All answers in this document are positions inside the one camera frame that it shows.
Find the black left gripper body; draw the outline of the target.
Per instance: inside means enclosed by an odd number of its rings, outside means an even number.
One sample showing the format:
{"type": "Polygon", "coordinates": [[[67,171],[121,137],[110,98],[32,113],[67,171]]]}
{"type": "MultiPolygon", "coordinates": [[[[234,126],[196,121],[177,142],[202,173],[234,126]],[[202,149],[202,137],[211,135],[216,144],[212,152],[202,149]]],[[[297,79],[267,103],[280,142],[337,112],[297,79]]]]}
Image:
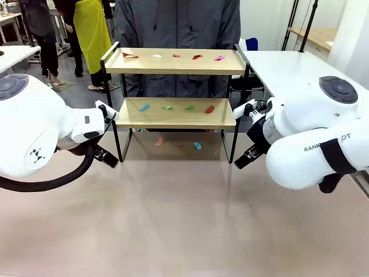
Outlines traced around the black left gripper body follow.
{"type": "Polygon", "coordinates": [[[94,156],[95,152],[101,149],[98,145],[99,141],[100,138],[87,140],[73,148],[73,154],[75,156],[94,156]]]}

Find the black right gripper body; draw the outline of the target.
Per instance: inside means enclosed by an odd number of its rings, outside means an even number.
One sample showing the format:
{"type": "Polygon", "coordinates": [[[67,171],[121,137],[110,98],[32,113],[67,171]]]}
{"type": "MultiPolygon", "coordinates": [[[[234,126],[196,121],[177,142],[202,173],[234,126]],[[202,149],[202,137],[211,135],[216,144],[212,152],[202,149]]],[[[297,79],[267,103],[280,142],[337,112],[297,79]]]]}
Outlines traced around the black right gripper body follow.
{"type": "Polygon", "coordinates": [[[266,140],[263,134],[263,125],[265,123],[265,116],[262,116],[252,127],[248,130],[247,135],[254,143],[248,150],[256,153],[267,153],[271,144],[266,140]]]}

